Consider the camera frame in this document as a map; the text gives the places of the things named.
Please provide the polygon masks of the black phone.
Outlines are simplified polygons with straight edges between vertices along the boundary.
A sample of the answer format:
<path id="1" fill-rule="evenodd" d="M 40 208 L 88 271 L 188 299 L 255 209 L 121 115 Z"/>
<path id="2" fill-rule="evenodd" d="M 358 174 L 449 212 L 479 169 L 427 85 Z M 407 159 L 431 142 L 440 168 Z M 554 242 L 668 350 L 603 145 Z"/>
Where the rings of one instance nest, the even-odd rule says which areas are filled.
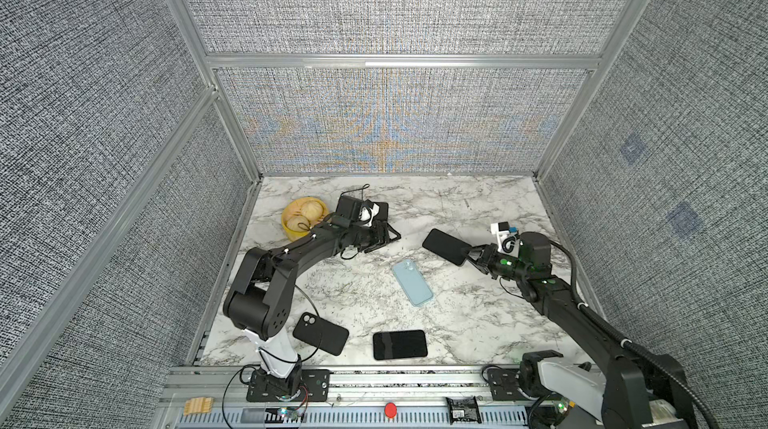
<path id="1" fill-rule="evenodd" d="M 373 357 L 377 361 L 424 358 L 428 356 L 423 330 L 384 331 L 372 336 Z"/>
<path id="2" fill-rule="evenodd" d="M 455 266 L 462 266 L 473 246 L 439 229 L 432 229 L 422 247 Z"/>

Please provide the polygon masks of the light blue phone case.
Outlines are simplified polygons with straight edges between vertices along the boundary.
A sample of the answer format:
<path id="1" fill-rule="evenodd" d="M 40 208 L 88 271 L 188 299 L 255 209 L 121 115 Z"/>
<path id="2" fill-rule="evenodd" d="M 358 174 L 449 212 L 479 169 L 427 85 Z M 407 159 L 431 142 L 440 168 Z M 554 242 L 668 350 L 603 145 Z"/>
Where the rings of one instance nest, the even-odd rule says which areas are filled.
<path id="1" fill-rule="evenodd" d="M 413 306 L 421 307 L 433 299 L 434 294 L 415 261 L 398 262 L 392 272 Z"/>

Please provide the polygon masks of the black phone case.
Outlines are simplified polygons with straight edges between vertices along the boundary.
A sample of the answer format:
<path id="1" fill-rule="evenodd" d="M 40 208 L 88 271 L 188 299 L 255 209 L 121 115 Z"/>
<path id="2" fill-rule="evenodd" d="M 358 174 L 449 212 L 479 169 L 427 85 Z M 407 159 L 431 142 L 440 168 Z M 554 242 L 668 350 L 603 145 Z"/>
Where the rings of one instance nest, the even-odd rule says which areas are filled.
<path id="1" fill-rule="evenodd" d="M 339 356 L 349 338 L 349 330 L 320 316 L 305 312 L 300 316 L 293 330 L 293 336 L 330 355 Z"/>
<path id="2" fill-rule="evenodd" d="M 371 201 L 372 221 L 387 221 L 389 216 L 389 204 L 386 202 Z"/>

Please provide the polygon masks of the black phone front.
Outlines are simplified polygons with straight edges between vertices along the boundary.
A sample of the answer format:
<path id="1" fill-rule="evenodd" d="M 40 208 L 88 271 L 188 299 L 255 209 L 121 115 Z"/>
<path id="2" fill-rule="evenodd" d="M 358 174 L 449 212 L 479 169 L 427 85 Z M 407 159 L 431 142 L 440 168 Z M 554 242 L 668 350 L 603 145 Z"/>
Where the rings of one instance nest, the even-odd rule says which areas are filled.
<path id="1" fill-rule="evenodd" d="M 424 358 L 428 356 L 423 330 L 384 331 L 372 336 L 373 357 L 377 361 Z"/>

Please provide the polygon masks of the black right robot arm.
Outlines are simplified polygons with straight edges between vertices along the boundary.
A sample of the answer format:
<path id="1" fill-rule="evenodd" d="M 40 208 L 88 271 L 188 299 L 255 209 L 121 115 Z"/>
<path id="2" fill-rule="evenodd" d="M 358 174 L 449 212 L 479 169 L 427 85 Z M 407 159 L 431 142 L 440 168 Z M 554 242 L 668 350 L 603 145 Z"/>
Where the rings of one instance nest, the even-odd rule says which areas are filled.
<path id="1" fill-rule="evenodd" d="M 695 428 L 699 416 L 716 427 L 674 358 L 633 342 L 579 295 L 575 278 L 554 275 L 551 253 L 564 252 L 562 244 L 536 232 L 513 240 L 515 255 L 491 243 L 463 245 L 459 259 L 494 280 L 514 282 L 521 297 L 563 329 L 597 366 L 596 371 L 580 368 L 556 351 L 527 353 L 518 373 L 524 394 L 538 399 L 559 394 L 605 428 Z"/>

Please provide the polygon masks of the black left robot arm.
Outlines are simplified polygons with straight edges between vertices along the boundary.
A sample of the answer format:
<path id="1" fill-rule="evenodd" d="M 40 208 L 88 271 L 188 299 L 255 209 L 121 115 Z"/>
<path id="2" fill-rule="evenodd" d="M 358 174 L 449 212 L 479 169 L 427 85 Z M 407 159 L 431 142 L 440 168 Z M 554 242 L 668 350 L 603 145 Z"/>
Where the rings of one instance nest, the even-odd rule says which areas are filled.
<path id="1" fill-rule="evenodd" d="M 302 359 L 288 341 L 285 324 L 298 277 L 349 247 L 370 253 L 401 238 L 384 220 L 369 226 L 324 222 L 286 246 L 253 248 L 242 260 L 222 312 L 256 344 L 261 369 L 280 382 L 291 382 L 298 378 Z"/>

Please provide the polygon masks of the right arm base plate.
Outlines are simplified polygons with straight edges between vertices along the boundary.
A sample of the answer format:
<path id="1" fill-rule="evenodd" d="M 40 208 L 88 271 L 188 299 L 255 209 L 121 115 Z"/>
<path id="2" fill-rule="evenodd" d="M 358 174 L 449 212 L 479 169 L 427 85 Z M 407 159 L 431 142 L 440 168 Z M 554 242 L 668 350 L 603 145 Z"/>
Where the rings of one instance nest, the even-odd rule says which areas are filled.
<path id="1" fill-rule="evenodd" d="M 488 385 L 494 402 L 534 402 L 536 400 L 519 387 L 517 369 L 491 366 L 483 371 L 482 377 Z"/>

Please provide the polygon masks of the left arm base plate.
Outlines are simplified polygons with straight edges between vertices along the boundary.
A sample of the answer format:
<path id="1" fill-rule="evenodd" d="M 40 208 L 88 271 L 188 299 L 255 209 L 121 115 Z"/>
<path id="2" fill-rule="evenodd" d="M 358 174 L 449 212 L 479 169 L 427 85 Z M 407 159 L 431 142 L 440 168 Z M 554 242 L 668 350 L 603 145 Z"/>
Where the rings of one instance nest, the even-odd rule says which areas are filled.
<path id="1" fill-rule="evenodd" d="M 246 401 L 250 403 L 326 402 L 331 372 L 325 369 L 302 369 L 287 379 L 268 375 L 257 369 L 250 374 Z"/>

